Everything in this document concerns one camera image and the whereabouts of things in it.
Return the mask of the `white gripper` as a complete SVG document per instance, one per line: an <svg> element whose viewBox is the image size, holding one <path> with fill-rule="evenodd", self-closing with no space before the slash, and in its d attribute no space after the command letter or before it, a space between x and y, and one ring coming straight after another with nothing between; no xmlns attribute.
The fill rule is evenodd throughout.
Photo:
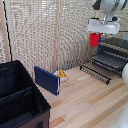
<svg viewBox="0 0 128 128"><path fill-rule="evenodd" d="M97 19L90 19L87 26L88 31L101 33L99 43L102 41L102 33L116 35L119 32L119 29L120 24L117 22L108 22L107 24L102 24Z"/></svg>

